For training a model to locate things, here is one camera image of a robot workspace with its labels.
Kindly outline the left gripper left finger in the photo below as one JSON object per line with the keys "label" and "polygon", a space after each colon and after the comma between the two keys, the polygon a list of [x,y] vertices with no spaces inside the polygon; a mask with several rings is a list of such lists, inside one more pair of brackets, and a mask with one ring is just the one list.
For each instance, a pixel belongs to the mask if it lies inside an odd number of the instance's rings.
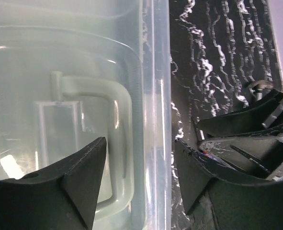
{"label": "left gripper left finger", "polygon": [[99,137],[21,179],[0,180],[0,230],[90,230],[106,159]]}

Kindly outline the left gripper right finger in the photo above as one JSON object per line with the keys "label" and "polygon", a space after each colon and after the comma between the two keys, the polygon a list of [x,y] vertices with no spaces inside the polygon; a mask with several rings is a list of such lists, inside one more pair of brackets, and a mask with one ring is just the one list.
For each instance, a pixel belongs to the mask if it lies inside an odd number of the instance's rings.
{"label": "left gripper right finger", "polygon": [[182,140],[175,161],[193,230],[283,230],[283,180],[233,170]]}

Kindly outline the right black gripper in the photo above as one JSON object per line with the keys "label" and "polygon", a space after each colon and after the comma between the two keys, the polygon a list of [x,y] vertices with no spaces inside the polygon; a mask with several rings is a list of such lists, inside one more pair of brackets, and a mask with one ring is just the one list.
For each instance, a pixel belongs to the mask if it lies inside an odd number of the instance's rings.
{"label": "right black gripper", "polygon": [[199,148],[247,174],[283,177],[283,124],[266,130],[262,125],[282,100],[282,92],[270,91],[246,108],[200,120],[197,128],[215,138],[203,140]]}

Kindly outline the translucent plastic tool box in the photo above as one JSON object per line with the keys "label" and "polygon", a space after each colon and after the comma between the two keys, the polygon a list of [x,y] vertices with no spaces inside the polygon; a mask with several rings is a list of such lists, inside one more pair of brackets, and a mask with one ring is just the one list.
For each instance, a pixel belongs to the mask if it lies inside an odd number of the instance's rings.
{"label": "translucent plastic tool box", "polygon": [[91,230],[171,228],[166,0],[0,0],[0,180],[107,142]]}

